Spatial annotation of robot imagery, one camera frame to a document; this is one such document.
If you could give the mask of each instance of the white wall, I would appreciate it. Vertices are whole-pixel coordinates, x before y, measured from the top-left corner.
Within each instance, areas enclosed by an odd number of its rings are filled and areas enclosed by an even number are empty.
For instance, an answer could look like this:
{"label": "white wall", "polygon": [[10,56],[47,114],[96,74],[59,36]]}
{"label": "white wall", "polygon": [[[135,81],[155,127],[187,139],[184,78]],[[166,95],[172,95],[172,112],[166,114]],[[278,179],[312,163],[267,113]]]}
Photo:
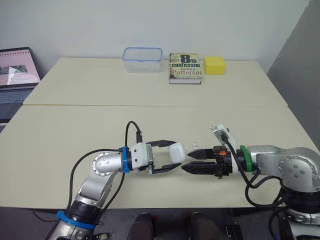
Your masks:
{"label": "white wall", "polygon": [[59,57],[125,47],[258,60],[268,71],[309,0],[0,0],[0,49],[30,46],[40,75]]}

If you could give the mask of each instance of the yellow sponge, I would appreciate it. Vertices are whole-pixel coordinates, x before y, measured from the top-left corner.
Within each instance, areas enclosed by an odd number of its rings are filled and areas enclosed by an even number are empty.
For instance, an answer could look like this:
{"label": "yellow sponge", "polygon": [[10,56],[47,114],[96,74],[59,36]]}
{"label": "yellow sponge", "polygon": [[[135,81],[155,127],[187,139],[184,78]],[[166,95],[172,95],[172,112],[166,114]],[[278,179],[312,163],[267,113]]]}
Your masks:
{"label": "yellow sponge", "polygon": [[222,56],[205,56],[204,72],[205,74],[224,74],[226,63]]}

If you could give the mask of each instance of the blue lid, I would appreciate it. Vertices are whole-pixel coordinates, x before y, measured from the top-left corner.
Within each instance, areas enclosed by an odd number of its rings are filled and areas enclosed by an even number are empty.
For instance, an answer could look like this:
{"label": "blue lid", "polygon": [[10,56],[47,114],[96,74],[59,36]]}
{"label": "blue lid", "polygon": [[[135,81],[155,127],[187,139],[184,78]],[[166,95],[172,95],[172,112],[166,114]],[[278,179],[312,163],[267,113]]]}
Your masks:
{"label": "blue lid", "polygon": [[127,47],[123,52],[122,60],[136,62],[161,62],[162,49],[159,47]]}

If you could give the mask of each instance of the laptop screen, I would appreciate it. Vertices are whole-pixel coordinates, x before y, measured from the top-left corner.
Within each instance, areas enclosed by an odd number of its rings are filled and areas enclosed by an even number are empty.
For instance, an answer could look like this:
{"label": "laptop screen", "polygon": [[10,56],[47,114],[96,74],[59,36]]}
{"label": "laptop screen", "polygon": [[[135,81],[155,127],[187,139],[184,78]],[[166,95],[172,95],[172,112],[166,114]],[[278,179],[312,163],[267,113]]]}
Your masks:
{"label": "laptop screen", "polygon": [[28,47],[0,50],[0,88],[37,84],[40,78]]}

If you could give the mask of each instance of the tabletop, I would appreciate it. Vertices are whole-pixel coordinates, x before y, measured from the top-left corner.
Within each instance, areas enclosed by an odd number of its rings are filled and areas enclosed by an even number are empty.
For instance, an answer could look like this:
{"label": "tabletop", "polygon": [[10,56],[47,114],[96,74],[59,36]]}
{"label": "tabletop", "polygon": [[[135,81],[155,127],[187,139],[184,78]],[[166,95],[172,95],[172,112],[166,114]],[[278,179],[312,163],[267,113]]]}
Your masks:
{"label": "tabletop", "polygon": [[226,61],[224,75],[202,84],[169,84],[161,73],[127,73],[121,59],[61,58],[25,105],[286,107],[256,61]]}
{"label": "tabletop", "polygon": [[[94,149],[122,147],[130,120],[139,125],[145,142],[181,142],[187,153],[193,150],[192,142],[199,148],[220,145],[210,131],[210,126],[219,123],[230,129],[238,144],[317,150],[287,107],[23,105],[0,133],[0,206],[65,208],[75,162]],[[134,139],[132,128],[129,146]],[[88,176],[94,157],[78,166],[74,194]],[[154,148],[154,158],[156,167],[170,163],[166,148]],[[120,178],[118,174],[112,191]],[[111,207],[250,207],[244,190],[245,182],[238,174],[218,179],[192,175],[180,167],[156,175],[129,173]],[[250,195],[267,204],[278,190],[279,184],[271,180]]]}

